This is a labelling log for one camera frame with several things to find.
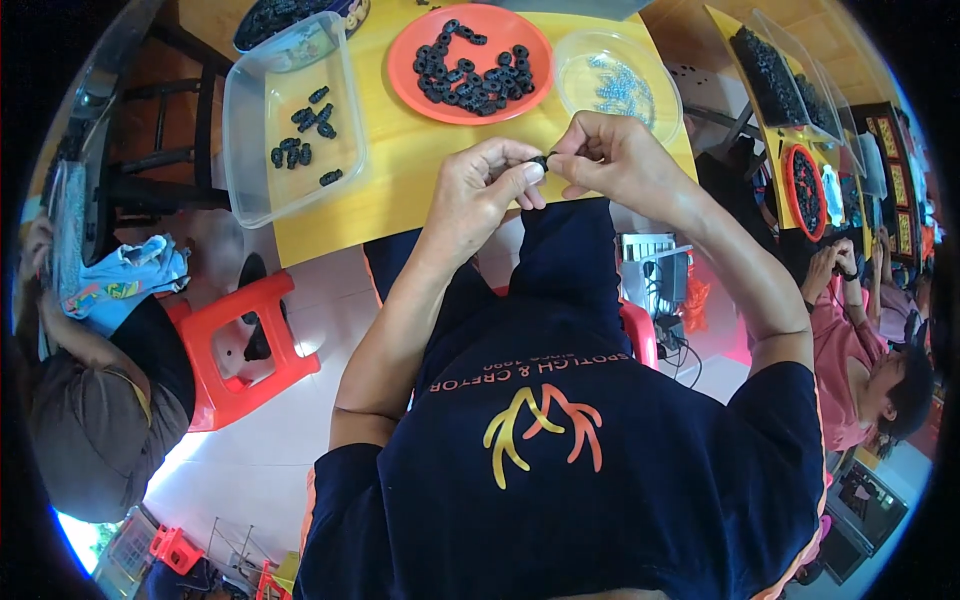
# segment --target clear plastic bowl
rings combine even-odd
[[[326,96],[307,97],[324,85]],[[297,110],[334,106],[326,139],[314,126],[304,133],[290,120]],[[327,201],[355,185],[367,160],[367,140],[345,35],[336,12],[318,12],[256,46],[227,75],[224,91],[224,164],[230,208],[241,226],[259,228],[308,205]],[[274,168],[270,151],[286,137],[309,142],[308,166]],[[326,187],[320,177],[340,169],[343,177]]]
[[[636,41],[604,29],[578,31],[557,43],[553,58],[557,90],[571,115],[577,110],[632,114],[661,144],[676,137],[684,122],[680,92],[660,59]],[[638,79],[633,89],[630,72]],[[613,100],[602,97],[610,81],[626,87]]]

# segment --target wooden table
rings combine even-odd
[[[760,105],[756,101],[754,90],[750,86],[750,81],[747,79],[746,73],[744,73],[743,65],[740,64],[740,60],[736,57],[736,53],[733,51],[733,47],[730,44],[730,38],[733,37],[737,31],[739,31],[740,27],[743,26],[743,23],[736,20],[732,16],[729,16],[725,12],[716,10],[714,7],[704,6],[704,10],[707,11],[707,14],[713,21],[713,24],[716,26],[717,32],[723,39],[724,47],[727,48],[727,52],[730,54],[733,64],[736,65],[737,73],[740,74],[740,80],[743,82],[743,86],[747,89],[747,96],[750,98],[750,104],[754,108],[754,114],[756,115],[756,121],[759,124],[759,130],[763,138],[763,144],[766,146],[767,155],[770,159],[770,179],[774,185],[774,191],[777,197],[777,212],[780,228],[797,228],[800,225],[797,223],[797,220],[794,219],[793,213],[790,210],[790,204],[788,201],[789,196],[787,195],[786,188],[784,186],[786,174],[783,167],[783,153],[785,153],[790,146],[794,144],[801,144],[810,151],[813,159],[818,164],[829,164],[833,167],[833,171],[835,173],[839,173],[840,150],[836,147],[827,149],[822,144],[811,143],[811,135],[808,131],[810,128],[804,128],[802,131],[798,132],[794,128],[767,127],[763,119],[763,114],[760,112]],[[790,66],[790,69],[795,75],[803,72],[803,68],[795,59],[786,56],[786,60]],[[864,212],[863,205],[863,192],[860,190],[860,179],[857,177],[854,177],[854,179],[856,180],[856,191],[860,197],[860,214],[863,215],[863,249],[864,253],[869,257],[871,244],[873,243],[873,236],[866,223],[866,213]]]
[[[225,56],[237,58],[232,37],[251,0],[197,2],[181,0],[180,25]],[[353,63],[369,150],[363,187],[294,217],[274,222],[280,263],[287,267],[393,233],[422,227],[433,195],[437,168],[444,156],[496,135],[527,142],[544,151],[564,133],[570,116],[556,90],[517,118],[482,127],[447,125],[408,108],[394,93],[386,75],[391,42],[429,7],[414,0],[374,0],[370,16],[350,38]],[[603,28],[630,36],[659,56],[639,16],[625,22],[578,15],[531,12],[533,22],[552,44],[578,29]],[[672,89],[652,89],[669,98]],[[696,180],[693,154],[681,128],[667,150]],[[564,183],[547,176],[542,188],[549,201],[560,200]]]

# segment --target orange plate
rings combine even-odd
[[[479,117],[444,103],[435,105],[427,100],[417,87],[420,75],[414,72],[417,49],[423,44],[433,44],[450,19],[457,19],[475,33],[486,36],[487,44],[474,46],[462,37],[453,36],[449,54],[444,57],[447,68],[456,68],[458,59],[472,60],[476,72],[482,77],[487,69],[497,66],[498,54],[509,52],[515,44],[523,44],[530,51],[528,60],[534,74],[534,93],[520,100],[508,100],[506,108],[489,117]],[[416,112],[454,125],[489,125],[512,119],[539,104],[553,85],[552,62],[550,42],[533,23],[519,14],[484,4],[458,4],[430,11],[407,25],[390,48],[387,72],[396,94]]]

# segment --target orange antler logo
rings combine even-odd
[[[566,431],[563,427],[551,422],[547,418],[547,414],[550,411],[550,400],[556,400],[561,409],[567,413],[573,421],[575,439],[573,449],[570,451],[569,456],[566,457],[566,461],[573,463],[573,461],[577,460],[577,457],[580,456],[580,451],[584,447],[584,440],[589,440],[590,450],[593,455],[594,472],[600,472],[600,467],[603,466],[603,454],[600,451],[600,442],[597,440],[596,432],[594,431],[594,426],[601,427],[603,425],[600,413],[589,404],[567,401],[564,393],[549,383],[542,384],[541,392],[542,402],[540,403],[540,407],[538,407],[537,401],[534,399],[533,390],[529,387],[517,390],[516,394],[514,394],[514,399],[510,402],[510,406],[493,417],[490,425],[487,426],[486,433],[484,433],[483,446],[489,448],[491,444],[493,445],[493,479],[496,480],[496,485],[501,490],[507,489],[507,480],[503,474],[504,453],[521,469],[526,471],[530,470],[530,465],[520,458],[520,455],[516,452],[516,445],[514,444],[516,416],[524,404],[526,404],[536,419],[534,424],[523,434],[524,440],[533,438],[542,429],[546,429],[550,433],[559,434]]]

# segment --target hand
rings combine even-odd
[[[887,231],[887,227],[881,225],[880,228],[876,230],[876,239],[880,241],[880,245],[884,250],[890,250],[890,232]]]
[[[599,192],[650,219],[680,227],[703,191],[639,119],[581,110],[547,167],[570,185],[567,199]]]
[[[873,284],[879,285],[880,274],[883,270],[883,244],[878,238],[874,238],[874,244],[870,250],[870,258],[874,261]]]
[[[843,238],[833,243],[837,249],[837,266],[847,275],[856,275],[856,255],[853,250],[853,241]]]
[[[23,244],[23,254],[20,256],[18,272],[22,280],[36,275],[43,262],[50,254],[50,247],[54,241],[54,229],[46,215],[37,216],[30,224],[27,240]]]
[[[807,302],[815,304],[817,298],[827,288],[830,278],[833,277],[837,252],[836,246],[827,246],[810,259],[810,266],[806,269],[804,285],[800,288],[800,292]]]
[[[420,240],[431,255],[456,269],[490,238],[510,201],[543,208],[536,187],[543,167],[524,162],[543,152],[520,142],[495,137],[444,159]]]

